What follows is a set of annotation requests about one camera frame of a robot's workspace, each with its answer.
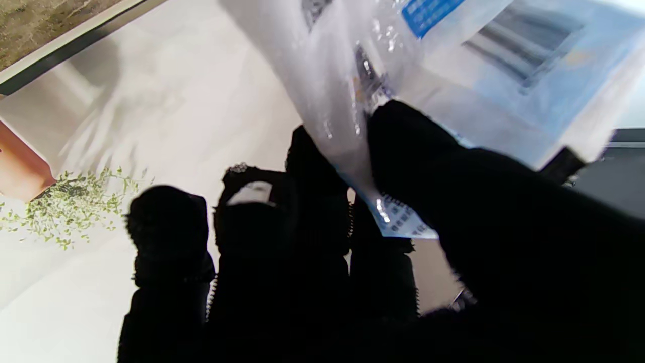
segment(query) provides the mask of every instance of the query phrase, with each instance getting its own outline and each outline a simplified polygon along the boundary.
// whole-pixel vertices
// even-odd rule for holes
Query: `plastic bag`
[[[437,234],[374,185],[366,120],[379,105],[400,99],[463,144],[539,170],[564,146],[599,156],[644,64],[645,21],[589,0],[221,3],[384,236]]]

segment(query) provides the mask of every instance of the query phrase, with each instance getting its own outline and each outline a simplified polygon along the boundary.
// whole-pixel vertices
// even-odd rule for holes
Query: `blue label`
[[[464,0],[411,0],[403,8],[403,17],[420,39],[463,2]]]

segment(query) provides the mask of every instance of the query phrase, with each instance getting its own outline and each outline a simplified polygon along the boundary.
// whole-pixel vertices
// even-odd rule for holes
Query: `plant pot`
[[[47,162],[0,121],[0,193],[28,203],[55,182]]]

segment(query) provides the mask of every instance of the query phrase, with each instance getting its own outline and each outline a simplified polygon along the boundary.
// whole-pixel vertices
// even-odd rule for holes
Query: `green plant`
[[[117,192],[108,192],[110,186],[114,187],[111,181],[118,182]],[[139,182],[123,176],[121,168],[116,172],[105,168],[100,174],[81,173],[75,178],[65,172],[56,184],[29,202],[23,213],[10,210],[3,214],[0,231],[33,235],[46,242],[55,240],[66,250],[74,248],[75,240],[89,242],[88,231],[96,226],[116,229],[114,222],[123,216],[123,202],[139,192]]]

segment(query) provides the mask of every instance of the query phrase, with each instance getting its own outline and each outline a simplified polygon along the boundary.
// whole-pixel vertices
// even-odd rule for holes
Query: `white tag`
[[[226,205],[263,203],[275,207],[275,203],[269,202],[272,189],[273,185],[265,181],[254,181],[246,184],[239,192],[235,193],[233,198],[229,199]]]

